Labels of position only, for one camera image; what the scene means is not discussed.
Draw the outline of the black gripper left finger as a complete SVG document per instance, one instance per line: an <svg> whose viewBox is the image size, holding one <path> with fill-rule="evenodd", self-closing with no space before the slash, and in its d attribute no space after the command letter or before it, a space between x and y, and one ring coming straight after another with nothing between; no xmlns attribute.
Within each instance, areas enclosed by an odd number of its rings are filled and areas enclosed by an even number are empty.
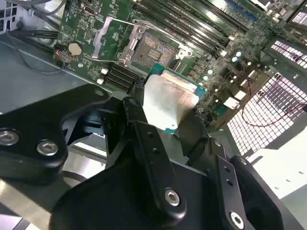
<svg viewBox="0 0 307 230"><path fill-rule="evenodd" d="M31 184L55 181L68 157L67 147L86 133L110 136L113 155L133 157L145 175L151 213L178 222L187 205L157 128L148 124L139 101L112 99L85 84L0 117L0 175Z"/></svg>

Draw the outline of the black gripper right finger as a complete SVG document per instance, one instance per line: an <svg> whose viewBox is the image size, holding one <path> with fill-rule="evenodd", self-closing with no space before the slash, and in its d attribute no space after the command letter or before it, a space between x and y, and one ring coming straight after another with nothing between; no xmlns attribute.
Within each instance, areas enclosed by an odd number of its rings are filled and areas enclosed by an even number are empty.
<svg viewBox="0 0 307 230"><path fill-rule="evenodd" d="M245 158L228 157L194 109L177 128L188 166L213 183L222 223L228 230L298 230L300 223Z"/></svg>

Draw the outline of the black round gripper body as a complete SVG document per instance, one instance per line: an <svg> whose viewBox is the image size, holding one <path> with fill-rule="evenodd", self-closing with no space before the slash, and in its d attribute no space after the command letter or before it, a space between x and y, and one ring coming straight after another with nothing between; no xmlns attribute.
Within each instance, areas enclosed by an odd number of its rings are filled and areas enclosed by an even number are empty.
<svg viewBox="0 0 307 230"><path fill-rule="evenodd" d="M226 230L206 174L169 160L159 134L69 190L52 230Z"/></svg>

